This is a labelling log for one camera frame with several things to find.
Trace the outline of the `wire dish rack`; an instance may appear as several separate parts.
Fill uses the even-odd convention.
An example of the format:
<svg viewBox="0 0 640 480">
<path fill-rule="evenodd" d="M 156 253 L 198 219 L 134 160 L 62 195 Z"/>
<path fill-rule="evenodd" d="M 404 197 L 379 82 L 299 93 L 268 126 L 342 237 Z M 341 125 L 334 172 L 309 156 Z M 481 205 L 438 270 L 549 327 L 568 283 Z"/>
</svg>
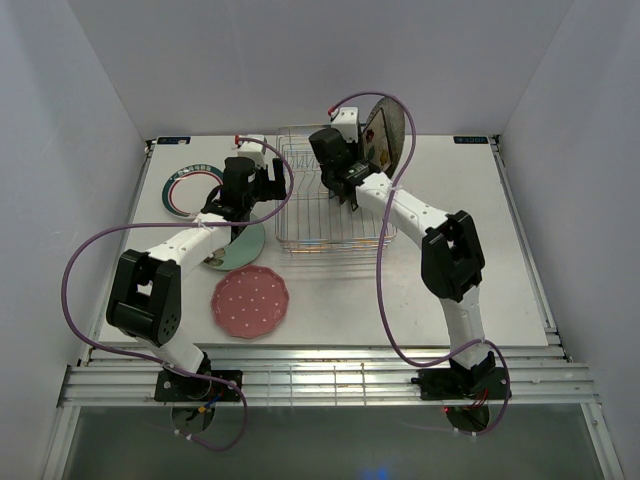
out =
<svg viewBox="0 0 640 480">
<path fill-rule="evenodd" d="M 321 124 L 286 126 L 276 147 L 294 173 L 294 192 L 276 215 L 275 236 L 289 253 L 362 252 L 374 254 L 381 218 L 368 210 L 341 204 L 321 182 L 321 169 L 308 137 Z"/>
</svg>

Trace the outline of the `cream floral square plate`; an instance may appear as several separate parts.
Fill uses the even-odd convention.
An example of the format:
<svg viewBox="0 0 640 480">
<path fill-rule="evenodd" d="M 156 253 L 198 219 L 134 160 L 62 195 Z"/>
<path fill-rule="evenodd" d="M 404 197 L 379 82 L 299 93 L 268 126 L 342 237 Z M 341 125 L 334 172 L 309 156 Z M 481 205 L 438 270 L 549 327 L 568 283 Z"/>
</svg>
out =
<svg viewBox="0 0 640 480">
<path fill-rule="evenodd" d="M 391 148 L 383 109 L 370 115 L 360 136 L 363 159 L 379 171 L 388 172 L 391 167 Z"/>
</svg>

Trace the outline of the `pink dotted plate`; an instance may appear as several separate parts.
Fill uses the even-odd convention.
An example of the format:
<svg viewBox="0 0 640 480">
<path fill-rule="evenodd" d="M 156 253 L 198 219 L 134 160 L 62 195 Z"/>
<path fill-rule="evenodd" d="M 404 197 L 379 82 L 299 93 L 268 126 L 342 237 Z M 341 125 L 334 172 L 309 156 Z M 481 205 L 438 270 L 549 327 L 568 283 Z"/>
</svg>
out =
<svg viewBox="0 0 640 480">
<path fill-rule="evenodd" d="M 274 270 L 247 265 L 227 274 L 210 300 L 213 321 L 227 335 L 253 340 L 272 333 L 289 305 L 285 280 Z"/>
</svg>

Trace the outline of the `speckled round plate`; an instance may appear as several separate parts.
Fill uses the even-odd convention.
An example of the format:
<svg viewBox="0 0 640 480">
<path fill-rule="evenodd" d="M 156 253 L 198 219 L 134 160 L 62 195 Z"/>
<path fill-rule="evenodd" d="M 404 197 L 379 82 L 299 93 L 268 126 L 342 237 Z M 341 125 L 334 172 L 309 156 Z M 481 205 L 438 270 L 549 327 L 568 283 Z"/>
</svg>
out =
<svg viewBox="0 0 640 480">
<path fill-rule="evenodd" d="M 383 173 L 391 178 L 400 163 L 404 148 L 405 113 L 397 101 L 389 97 L 383 97 L 374 105 L 372 111 L 367 117 L 367 120 L 370 118 L 370 115 L 378 109 L 383 109 L 385 113 L 387 132 L 389 136 L 392 155 L 391 167 L 388 172 Z"/>
</svg>

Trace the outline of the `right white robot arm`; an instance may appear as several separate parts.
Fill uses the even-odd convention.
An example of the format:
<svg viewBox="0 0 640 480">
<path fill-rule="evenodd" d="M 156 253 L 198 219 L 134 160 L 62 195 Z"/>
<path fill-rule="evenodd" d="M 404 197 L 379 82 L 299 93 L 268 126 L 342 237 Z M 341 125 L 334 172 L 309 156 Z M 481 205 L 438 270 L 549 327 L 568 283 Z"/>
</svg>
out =
<svg viewBox="0 0 640 480">
<path fill-rule="evenodd" d="M 495 356 L 485 341 L 479 306 L 484 254 L 473 218 L 436 209 L 395 185 L 399 154 L 368 154 L 335 128 L 313 133 L 309 143 L 321 181 L 340 201 L 383 217 L 420 249 L 421 278 L 442 306 L 450 340 L 448 367 L 420 365 L 415 383 L 424 400 L 488 394 Z"/>
</svg>

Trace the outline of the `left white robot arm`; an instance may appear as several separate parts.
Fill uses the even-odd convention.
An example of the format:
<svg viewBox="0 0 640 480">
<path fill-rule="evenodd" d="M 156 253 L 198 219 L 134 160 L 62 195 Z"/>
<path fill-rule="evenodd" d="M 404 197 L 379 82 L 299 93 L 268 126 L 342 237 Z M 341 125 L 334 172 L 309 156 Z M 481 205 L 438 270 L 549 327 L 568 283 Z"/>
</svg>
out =
<svg viewBox="0 0 640 480">
<path fill-rule="evenodd" d="M 190 399 L 212 387 L 210 360 L 180 329 L 182 281 L 215 253 L 227 253 L 258 222 L 258 203 L 287 198 L 282 159 L 272 160 L 274 177 L 247 156 L 225 160 L 223 182 L 209 193 L 188 227 L 145 251 L 119 258 L 106 309 L 107 323 L 149 348 L 169 366 L 169 381 Z"/>
</svg>

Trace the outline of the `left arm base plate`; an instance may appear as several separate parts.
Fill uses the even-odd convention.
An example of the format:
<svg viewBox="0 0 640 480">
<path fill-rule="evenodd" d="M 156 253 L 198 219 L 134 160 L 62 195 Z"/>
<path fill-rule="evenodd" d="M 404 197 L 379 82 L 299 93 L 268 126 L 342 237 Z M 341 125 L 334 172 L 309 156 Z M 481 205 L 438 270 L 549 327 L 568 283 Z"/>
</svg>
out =
<svg viewBox="0 0 640 480">
<path fill-rule="evenodd" d="M 203 404 L 217 398 L 219 402 L 238 402 L 239 393 L 226 384 L 182 376 L 162 370 L 158 376 L 153 399 L 156 402 Z"/>
</svg>

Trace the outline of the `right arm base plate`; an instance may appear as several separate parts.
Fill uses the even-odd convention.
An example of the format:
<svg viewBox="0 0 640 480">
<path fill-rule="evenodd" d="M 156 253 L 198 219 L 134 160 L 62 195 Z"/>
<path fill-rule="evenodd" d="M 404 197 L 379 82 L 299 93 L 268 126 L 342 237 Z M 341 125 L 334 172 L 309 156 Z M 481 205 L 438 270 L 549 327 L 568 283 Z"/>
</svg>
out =
<svg viewBox="0 0 640 480">
<path fill-rule="evenodd" d="M 505 370 L 496 367 L 487 375 L 469 380 L 452 368 L 417 371 L 411 383 L 419 387 L 422 400 L 503 400 L 511 397 Z"/>
</svg>

